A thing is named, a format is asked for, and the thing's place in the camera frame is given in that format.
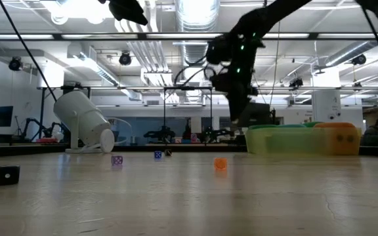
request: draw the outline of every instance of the white cylinder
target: white cylinder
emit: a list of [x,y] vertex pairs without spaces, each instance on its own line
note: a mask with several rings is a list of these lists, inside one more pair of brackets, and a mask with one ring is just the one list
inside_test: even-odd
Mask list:
[[70,130],[78,120],[78,137],[86,146],[98,144],[103,130],[110,130],[110,124],[102,112],[79,91],[61,96],[53,112]]

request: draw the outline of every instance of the ceiling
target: ceiling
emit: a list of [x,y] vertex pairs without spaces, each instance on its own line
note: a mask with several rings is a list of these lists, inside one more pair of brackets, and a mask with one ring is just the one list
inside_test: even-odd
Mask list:
[[[94,32],[111,32],[117,33],[114,27],[114,19],[107,18],[101,24],[91,24],[83,18],[69,19],[64,25],[58,26],[51,22],[51,13],[48,10],[41,9],[32,11],[19,1],[4,1],[7,6],[16,27],[21,33],[94,33]],[[31,8],[44,7],[39,1],[26,1]],[[259,4],[263,1],[246,1],[246,0],[221,0],[219,9],[219,18],[217,22],[217,32],[229,31],[238,21],[239,17],[253,9],[254,7],[246,7],[246,4]],[[364,15],[360,8],[354,9],[338,9],[338,10],[320,10],[319,7],[334,6],[353,6],[356,5],[353,0],[314,0],[306,7],[294,12],[292,15],[281,21],[281,32],[370,32],[368,23],[365,21]],[[159,31],[174,32],[177,31],[177,21],[175,17],[174,1],[159,0],[157,1],[157,26]],[[371,13],[371,18],[378,31],[378,20]],[[278,32],[278,25],[275,25],[272,32]],[[0,33],[12,33],[13,30],[7,21],[6,16],[0,7]],[[262,86],[272,86],[274,80],[276,86],[281,83],[287,83],[293,77],[287,75],[294,69],[298,68],[304,62],[315,58],[323,58],[330,56],[341,49],[349,46],[353,41],[317,41],[316,50],[314,41],[265,41],[266,48],[257,51],[257,60],[255,63],[255,77]],[[65,60],[66,45],[69,42],[28,42],[32,49],[41,49],[45,52],[63,60]],[[128,79],[134,86],[140,85],[140,69],[139,63],[134,60],[130,66],[121,66],[118,59],[122,51],[130,50],[126,42],[114,41],[89,41],[86,45],[92,46],[98,53],[98,61],[104,64],[112,73],[119,78]],[[176,74],[182,67],[182,55],[179,46],[174,46],[171,41],[161,42],[167,63],[172,72]],[[19,42],[0,42],[0,47],[4,49],[22,49]],[[363,66],[356,66],[356,73],[353,73],[352,65],[343,64],[339,66],[341,83],[349,84],[353,79],[363,79],[378,74],[378,48],[371,49],[365,53],[367,63]],[[81,78],[82,82],[98,81],[100,78],[91,71],[85,71],[84,68],[69,68],[69,72],[75,79]],[[307,75],[303,77],[306,85],[310,84]],[[365,86],[378,86],[378,79]],[[377,94],[378,91],[370,91],[370,94]]]

